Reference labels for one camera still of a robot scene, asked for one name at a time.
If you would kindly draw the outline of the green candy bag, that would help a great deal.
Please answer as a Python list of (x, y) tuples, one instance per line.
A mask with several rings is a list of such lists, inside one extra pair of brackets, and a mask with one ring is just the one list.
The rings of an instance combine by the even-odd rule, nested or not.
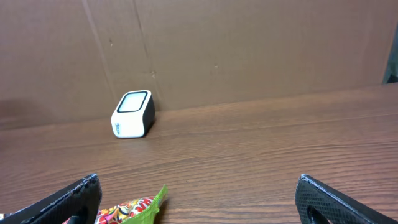
[(154, 224), (155, 217), (167, 198), (163, 185), (156, 196), (128, 200), (109, 209), (98, 210), (94, 224)]

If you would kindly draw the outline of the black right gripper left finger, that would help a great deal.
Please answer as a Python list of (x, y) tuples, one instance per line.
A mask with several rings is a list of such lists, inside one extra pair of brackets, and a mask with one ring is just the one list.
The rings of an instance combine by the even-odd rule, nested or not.
[(90, 174), (22, 210), (7, 214), (2, 224), (94, 224), (102, 189), (97, 174)]

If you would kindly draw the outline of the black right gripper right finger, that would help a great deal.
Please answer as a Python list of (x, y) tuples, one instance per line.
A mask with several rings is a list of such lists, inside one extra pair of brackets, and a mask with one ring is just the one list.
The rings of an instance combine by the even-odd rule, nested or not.
[(304, 224), (397, 224), (307, 174), (299, 177), (295, 205)]

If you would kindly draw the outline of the white brown cookie bag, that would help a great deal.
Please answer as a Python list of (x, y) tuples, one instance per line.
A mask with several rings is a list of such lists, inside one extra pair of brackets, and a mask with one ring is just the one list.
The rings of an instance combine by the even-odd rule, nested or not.
[(9, 217), (9, 216), (11, 216), (12, 215), (12, 213), (1, 213), (0, 214), (0, 219), (2, 220), (2, 219), (5, 219), (5, 218), (7, 218), (7, 217)]

